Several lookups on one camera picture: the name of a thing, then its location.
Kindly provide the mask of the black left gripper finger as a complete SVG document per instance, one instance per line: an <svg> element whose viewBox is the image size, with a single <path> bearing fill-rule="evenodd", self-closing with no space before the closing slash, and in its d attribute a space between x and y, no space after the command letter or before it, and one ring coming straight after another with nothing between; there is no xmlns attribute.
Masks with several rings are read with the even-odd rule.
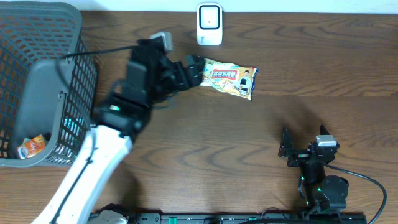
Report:
<svg viewBox="0 0 398 224"><path fill-rule="evenodd" d="M203 81L202 73L188 73L187 76L188 89L199 86Z"/></svg>
<svg viewBox="0 0 398 224"><path fill-rule="evenodd" d="M185 62L187 63L187 69L190 73L194 75L199 75L203 73L205 67L205 59L199 55L187 55L185 57Z"/></svg>

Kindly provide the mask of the large yellow wipes packet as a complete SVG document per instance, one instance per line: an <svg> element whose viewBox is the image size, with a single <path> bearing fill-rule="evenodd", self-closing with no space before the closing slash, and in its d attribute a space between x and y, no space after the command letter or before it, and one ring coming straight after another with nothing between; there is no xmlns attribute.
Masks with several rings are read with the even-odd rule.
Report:
<svg viewBox="0 0 398 224"><path fill-rule="evenodd" d="M206 58L200 85L251 100L257 73L256 67L242 67Z"/></svg>

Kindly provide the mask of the orange tissue pack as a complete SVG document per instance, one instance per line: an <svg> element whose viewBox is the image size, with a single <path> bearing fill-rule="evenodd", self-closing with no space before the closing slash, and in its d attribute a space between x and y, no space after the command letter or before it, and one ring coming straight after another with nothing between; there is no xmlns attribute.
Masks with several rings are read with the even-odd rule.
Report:
<svg viewBox="0 0 398 224"><path fill-rule="evenodd" d="M32 139L24 139L24 142L17 148L17 155L20 159L28 159L42 152L47 145L47 140L43 135L38 135Z"/></svg>

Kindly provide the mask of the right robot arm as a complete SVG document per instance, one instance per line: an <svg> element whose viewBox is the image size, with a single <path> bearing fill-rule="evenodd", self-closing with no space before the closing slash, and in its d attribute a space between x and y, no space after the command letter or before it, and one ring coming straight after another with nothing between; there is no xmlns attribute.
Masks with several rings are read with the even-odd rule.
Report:
<svg viewBox="0 0 398 224"><path fill-rule="evenodd" d="M335 159L339 148L324 125L320 126L320 134L306 149L294 148L288 130L282 129L278 156L286 157L289 167L300 168L298 190L307 202L307 208L302 212L304 219L308 220L312 215L339 213L346 208L348 181L325 173L325 166Z"/></svg>

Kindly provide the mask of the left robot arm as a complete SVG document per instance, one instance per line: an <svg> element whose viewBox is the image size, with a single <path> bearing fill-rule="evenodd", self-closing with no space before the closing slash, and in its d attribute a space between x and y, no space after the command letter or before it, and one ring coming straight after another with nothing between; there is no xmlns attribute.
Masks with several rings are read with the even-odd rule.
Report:
<svg viewBox="0 0 398 224"><path fill-rule="evenodd" d="M169 60L172 42L166 37L138 40L130 49L126 77L113 85L122 91L111 90L85 120L90 130L77 159L34 223L128 223L129 215L113 205L98 212L93 207L150 121L154 105L198 86L205 67L199 55L186 56L186 65Z"/></svg>

